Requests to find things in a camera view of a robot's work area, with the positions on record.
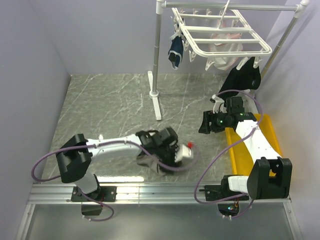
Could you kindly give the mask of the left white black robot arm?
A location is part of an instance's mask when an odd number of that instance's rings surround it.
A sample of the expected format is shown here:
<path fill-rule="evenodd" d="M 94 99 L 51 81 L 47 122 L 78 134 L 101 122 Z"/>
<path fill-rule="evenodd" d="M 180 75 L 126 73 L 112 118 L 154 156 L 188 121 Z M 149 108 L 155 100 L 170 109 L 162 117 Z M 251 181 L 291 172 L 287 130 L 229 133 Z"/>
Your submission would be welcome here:
<path fill-rule="evenodd" d="M 136 157 L 138 164 L 160 175 L 170 173 L 182 165 L 178 135 L 172 127 L 138 131 L 134 134 L 112 138 L 104 142 L 86 139 L 76 134 L 56 153 L 61 181 L 73 183 L 89 201 L 102 200 L 104 195 L 97 176 L 88 171 L 93 162 L 117 157 Z"/>

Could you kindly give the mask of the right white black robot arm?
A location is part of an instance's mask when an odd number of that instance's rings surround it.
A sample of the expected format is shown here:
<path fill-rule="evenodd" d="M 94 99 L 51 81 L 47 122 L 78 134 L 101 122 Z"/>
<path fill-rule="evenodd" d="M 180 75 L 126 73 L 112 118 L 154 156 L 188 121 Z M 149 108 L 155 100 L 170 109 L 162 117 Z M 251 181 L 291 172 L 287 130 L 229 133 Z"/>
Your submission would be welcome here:
<path fill-rule="evenodd" d="M 253 200 L 286 199 L 289 196 L 293 165 L 283 158 L 269 143 L 260 128 L 259 119 L 246 112 L 239 96 L 229 97 L 225 103 L 226 111 L 203 112 L 203 120 L 198 130 L 200 134 L 233 131 L 241 150 L 243 161 L 251 161 L 253 166 L 248 175 L 225 175 L 220 184 L 219 195 L 231 200 L 249 197 Z"/>

